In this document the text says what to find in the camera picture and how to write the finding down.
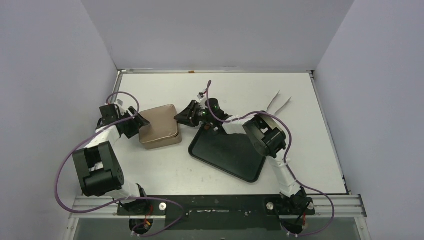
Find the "brown box lid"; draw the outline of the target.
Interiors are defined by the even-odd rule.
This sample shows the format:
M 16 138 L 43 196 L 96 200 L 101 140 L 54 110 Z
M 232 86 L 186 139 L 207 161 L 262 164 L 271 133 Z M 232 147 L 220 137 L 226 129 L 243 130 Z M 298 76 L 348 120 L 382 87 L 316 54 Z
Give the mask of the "brown box lid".
M 180 127 L 174 120 L 177 110 L 173 104 L 143 110 L 140 114 L 150 122 L 150 125 L 139 130 L 139 141 L 140 138 L 154 141 L 180 134 Z

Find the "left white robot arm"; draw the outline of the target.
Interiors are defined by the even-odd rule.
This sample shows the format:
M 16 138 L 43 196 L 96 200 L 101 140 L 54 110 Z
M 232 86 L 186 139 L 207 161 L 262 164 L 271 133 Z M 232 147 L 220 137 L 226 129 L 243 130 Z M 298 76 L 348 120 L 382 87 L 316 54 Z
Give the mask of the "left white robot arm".
M 72 154 L 82 193 L 118 200 L 119 215 L 145 215 L 152 209 L 146 192 L 139 184 L 125 180 L 113 146 L 122 136 L 131 139 L 151 123 L 132 106 L 123 110 L 117 104 L 107 104 L 99 110 L 97 135 Z

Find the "gold chocolate box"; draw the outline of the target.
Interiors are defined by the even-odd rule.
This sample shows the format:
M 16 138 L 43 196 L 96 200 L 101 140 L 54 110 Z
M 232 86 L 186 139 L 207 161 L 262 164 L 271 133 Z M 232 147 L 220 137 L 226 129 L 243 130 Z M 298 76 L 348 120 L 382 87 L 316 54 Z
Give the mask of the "gold chocolate box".
M 153 150 L 153 149 L 158 149 L 158 148 L 162 148 L 162 147 L 167 147 L 167 146 L 171 146 L 171 145 L 176 145 L 181 143 L 183 140 L 182 136 L 180 134 L 177 134 L 176 136 L 173 137 L 164 137 L 161 139 L 155 139 L 152 141 L 147 141 L 147 138 L 139 138 L 139 141 L 141 143 L 141 145 L 146 149 L 146 150 Z

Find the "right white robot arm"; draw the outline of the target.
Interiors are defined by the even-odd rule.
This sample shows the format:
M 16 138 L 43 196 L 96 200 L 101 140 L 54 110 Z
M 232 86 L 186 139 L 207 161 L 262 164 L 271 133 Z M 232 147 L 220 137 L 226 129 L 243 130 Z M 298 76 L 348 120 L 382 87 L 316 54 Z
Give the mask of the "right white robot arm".
M 290 149 L 290 133 L 284 132 L 276 118 L 265 111 L 254 111 L 242 117 L 225 113 L 216 98 L 192 100 L 176 114 L 175 121 L 191 128 L 206 124 L 223 135 L 243 135 L 250 141 L 250 149 L 266 158 L 275 174 L 284 210 L 293 215 L 315 213 L 313 200 L 306 188 L 290 170 L 287 153 Z

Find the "metal tongs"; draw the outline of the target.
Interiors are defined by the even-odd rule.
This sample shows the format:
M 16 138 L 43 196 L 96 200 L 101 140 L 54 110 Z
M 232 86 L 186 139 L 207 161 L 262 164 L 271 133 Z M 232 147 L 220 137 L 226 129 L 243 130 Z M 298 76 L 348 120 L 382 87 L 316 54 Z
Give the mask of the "metal tongs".
M 284 95 L 281 90 L 278 90 L 265 108 L 265 112 L 278 116 L 291 101 L 292 96 Z

